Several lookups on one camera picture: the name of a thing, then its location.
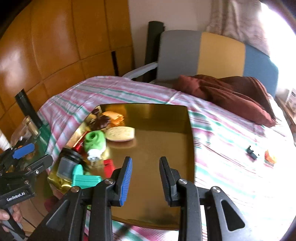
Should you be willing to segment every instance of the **brown blanket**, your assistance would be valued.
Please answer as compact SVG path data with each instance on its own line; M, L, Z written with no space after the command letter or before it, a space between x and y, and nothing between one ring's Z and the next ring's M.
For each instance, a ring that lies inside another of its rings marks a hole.
M265 87L253 77L232 76L216 79L207 75L181 75L173 88L210 101L259 125L276 123Z

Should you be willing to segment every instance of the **yellow oval soap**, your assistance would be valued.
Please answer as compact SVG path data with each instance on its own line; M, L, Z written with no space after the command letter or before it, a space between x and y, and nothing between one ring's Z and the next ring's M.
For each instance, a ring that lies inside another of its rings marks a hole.
M116 126L108 129L105 137L109 141L129 141L135 138L135 129L128 126Z

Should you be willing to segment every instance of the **gold tray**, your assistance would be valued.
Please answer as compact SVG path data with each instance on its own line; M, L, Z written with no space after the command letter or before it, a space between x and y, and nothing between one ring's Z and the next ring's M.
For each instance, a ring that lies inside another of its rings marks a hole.
M159 158L166 156L171 168L181 177L194 182L194 146L187 108L166 104L104 104L102 111L114 111L124 116L126 126L135 128L135 139L129 142L109 142L103 153L120 168L125 156L133 160L133 172L128 197L123 207L112 207L113 220L154 229L179 228L180 208L169 207L165 201L159 174ZM73 134L68 147L72 147L88 129L88 116ZM55 175L58 163L49 175L49 182L65 193L69 182ZM103 166L89 166L90 173L101 175Z

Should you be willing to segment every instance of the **chair armrest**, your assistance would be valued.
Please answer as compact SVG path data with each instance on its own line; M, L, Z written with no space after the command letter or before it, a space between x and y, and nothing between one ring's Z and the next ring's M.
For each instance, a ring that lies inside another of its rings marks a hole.
M123 77L130 78L130 79L137 78L137 77L147 73L148 71L157 68L157 66L158 66L157 62L146 64L140 68L134 69L134 70L126 73Z

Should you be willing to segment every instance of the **wooden side table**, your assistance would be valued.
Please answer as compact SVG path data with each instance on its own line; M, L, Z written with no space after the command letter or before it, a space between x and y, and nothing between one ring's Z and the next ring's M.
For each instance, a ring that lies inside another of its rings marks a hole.
M282 101L280 98L275 97L276 103L279 107L284 111L284 116L288 122L288 125L291 129L293 136L296 135L296 114L285 105L285 102Z

